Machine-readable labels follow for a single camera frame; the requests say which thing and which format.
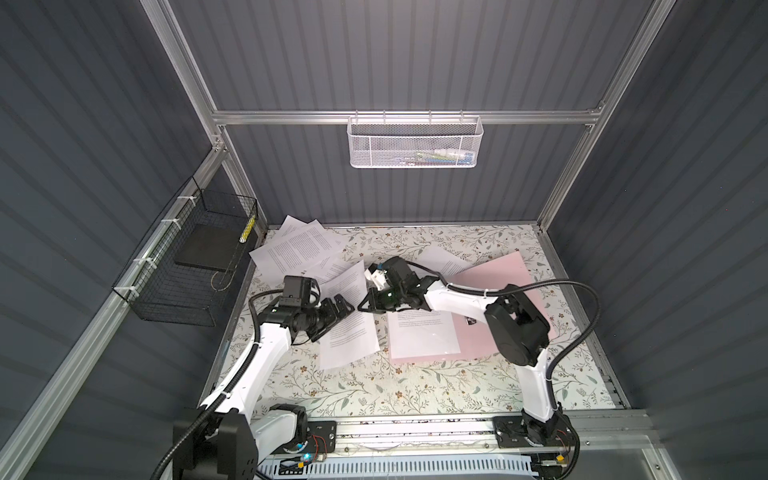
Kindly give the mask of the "pink file folder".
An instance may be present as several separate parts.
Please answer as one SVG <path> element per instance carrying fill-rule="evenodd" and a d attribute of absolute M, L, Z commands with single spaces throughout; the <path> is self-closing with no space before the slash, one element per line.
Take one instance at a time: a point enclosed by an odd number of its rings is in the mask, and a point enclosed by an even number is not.
<path fill-rule="evenodd" d="M 396 282 L 415 281 L 424 279 L 426 275 L 436 277 L 438 272 L 428 269 L 422 265 L 412 266 L 402 258 L 393 257 L 385 262 L 389 262 L 395 268 L 392 275 Z M 524 286 L 533 282 L 531 274 L 526 268 L 522 255 L 514 252 L 486 263 L 472 266 L 452 277 L 446 278 L 465 288 L 496 290 L 502 289 L 509 284 L 515 286 Z M 425 357 L 421 359 L 408 359 L 405 361 L 395 361 L 389 359 L 393 364 L 433 362 L 445 360 L 472 360 L 494 355 L 498 352 L 497 344 L 492 335 L 492 328 L 487 325 L 483 318 L 477 320 L 475 325 L 468 325 L 465 314 L 451 314 L 453 317 L 456 334 L 458 337 L 461 352 L 443 357 Z"/>

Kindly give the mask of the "yellow marker pen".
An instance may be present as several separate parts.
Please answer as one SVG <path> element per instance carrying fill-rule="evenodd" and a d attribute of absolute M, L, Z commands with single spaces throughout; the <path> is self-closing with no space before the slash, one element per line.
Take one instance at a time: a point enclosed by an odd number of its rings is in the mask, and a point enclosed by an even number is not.
<path fill-rule="evenodd" d="M 250 234 L 251 234 L 251 232 L 253 230 L 253 227 L 254 227 L 255 223 L 256 223 L 256 216 L 253 215 L 253 216 L 251 216 L 248 219 L 245 227 L 243 228 L 243 230 L 241 232 L 241 235 L 239 237 L 239 242 L 241 244 L 245 244 L 247 242 L 247 240 L 248 240 L 248 238 L 249 238 L 249 236 L 250 236 Z"/>

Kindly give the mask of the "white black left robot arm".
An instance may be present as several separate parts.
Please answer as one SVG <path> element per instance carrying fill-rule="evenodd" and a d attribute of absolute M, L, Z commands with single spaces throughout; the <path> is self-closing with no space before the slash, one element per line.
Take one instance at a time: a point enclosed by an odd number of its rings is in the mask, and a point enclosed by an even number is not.
<path fill-rule="evenodd" d="M 264 297 L 270 303 L 253 309 Z M 175 422 L 173 444 L 152 478 L 169 472 L 175 479 L 263 479 L 260 466 L 268 456 L 286 444 L 306 442 L 305 408 L 278 404 L 254 420 L 257 400 L 299 333 L 316 342 L 356 309 L 341 294 L 322 297 L 315 279 L 300 276 L 252 295 L 247 305 L 254 327 L 249 345 L 214 391 Z"/>

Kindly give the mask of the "pens in white basket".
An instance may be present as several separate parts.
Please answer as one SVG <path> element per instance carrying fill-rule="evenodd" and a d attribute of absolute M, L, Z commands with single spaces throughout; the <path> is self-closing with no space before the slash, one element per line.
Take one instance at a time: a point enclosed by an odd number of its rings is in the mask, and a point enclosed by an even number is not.
<path fill-rule="evenodd" d="M 404 156 L 399 160 L 407 166 L 453 166 L 453 167 L 474 167 L 476 164 L 476 153 L 463 149 L 437 149 L 432 151 L 416 151 Z"/>

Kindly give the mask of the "floral patterned table mat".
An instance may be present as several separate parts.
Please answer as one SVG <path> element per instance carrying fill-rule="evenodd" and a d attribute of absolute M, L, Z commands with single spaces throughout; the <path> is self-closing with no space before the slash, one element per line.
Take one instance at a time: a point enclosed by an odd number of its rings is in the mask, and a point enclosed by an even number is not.
<path fill-rule="evenodd" d="M 439 246 L 479 265 L 518 252 L 533 281 L 564 276 L 552 270 L 552 249 L 542 248 L 540 229 L 533 224 L 407 227 L 326 227 L 347 239 L 344 263 L 366 265 L 391 256 L 417 260 L 428 246 Z M 554 356 L 581 329 L 571 303 L 560 287 L 539 290 L 554 321 Z M 225 334 L 221 366 L 212 367 L 218 384 L 247 346 L 253 333 L 250 313 L 242 305 L 233 333 Z M 282 357 L 260 397 L 255 415 L 277 403 L 304 405 L 313 417 L 368 417 L 448 413 L 504 413 L 522 408 L 514 367 L 500 355 L 472 359 L 393 364 L 389 360 L 386 317 L 375 317 L 381 350 L 342 368 L 318 367 L 319 345 L 294 347 Z M 556 367 L 553 384 L 566 410 L 622 408 L 588 343 Z"/>

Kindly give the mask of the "black foam pad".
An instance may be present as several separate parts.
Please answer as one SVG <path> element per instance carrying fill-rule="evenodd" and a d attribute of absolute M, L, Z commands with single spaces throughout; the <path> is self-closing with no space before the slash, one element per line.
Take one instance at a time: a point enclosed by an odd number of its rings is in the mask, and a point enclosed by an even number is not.
<path fill-rule="evenodd" d="M 240 235 L 235 230 L 196 224 L 175 254 L 174 263 L 214 272 L 231 270 L 237 265 L 242 252 Z"/>

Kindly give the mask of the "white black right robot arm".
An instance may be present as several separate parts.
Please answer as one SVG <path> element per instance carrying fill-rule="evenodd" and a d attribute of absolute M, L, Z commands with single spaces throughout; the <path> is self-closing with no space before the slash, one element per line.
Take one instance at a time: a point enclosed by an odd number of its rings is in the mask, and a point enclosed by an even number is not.
<path fill-rule="evenodd" d="M 523 410 L 518 430 L 534 445 L 545 445 L 558 430 L 562 410 L 554 399 L 547 373 L 550 322 L 527 295 L 545 281 L 502 289 L 479 289 L 452 283 L 395 256 L 364 271 L 371 283 L 357 310 L 384 314 L 401 310 L 445 311 L 488 325 L 499 353 L 515 365 Z"/>

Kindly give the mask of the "horizontal aluminium frame bar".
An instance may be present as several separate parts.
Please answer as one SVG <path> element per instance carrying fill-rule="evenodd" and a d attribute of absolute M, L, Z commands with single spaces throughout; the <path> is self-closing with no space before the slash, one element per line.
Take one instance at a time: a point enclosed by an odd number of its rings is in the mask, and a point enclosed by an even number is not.
<path fill-rule="evenodd" d="M 395 111 L 395 110 L 216 110 L 217 125 L 435 124 L 479 121 L 488 125 L 594 125 L 602 112 L 593 110 Z"/>

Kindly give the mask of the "aluminium corner frame post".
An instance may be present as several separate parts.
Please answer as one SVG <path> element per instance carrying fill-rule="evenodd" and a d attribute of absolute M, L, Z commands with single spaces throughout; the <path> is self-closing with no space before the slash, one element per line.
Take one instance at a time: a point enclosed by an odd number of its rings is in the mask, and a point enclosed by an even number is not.
<path fill-rule="evenodd" d="M 170 1 L 141 1 L 141 5 L 197 114 L 209 143 L 221 158 L 235 192 L 258 198 L 244 162 L 223 125 L 216 123 L 217 105 L 197 64 Z"/>

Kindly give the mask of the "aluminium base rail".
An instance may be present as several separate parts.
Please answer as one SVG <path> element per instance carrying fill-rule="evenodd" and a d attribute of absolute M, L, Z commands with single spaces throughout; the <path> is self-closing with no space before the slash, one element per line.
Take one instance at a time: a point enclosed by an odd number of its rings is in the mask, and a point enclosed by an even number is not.
<path fill-rule="evenodd" d="M 643 410 L 576 410 L 567 413 L 581 439 L 581 451 L 645 449 L 660 443 L 650 417 Z M 311 451 L 329 458 L 465 453 L 554 453 L 567 442 L 550 446 L 519 440 L 500 444 L 495 413 L 338 417 L 335 431 L 325 440 L 308 440 Z"/>

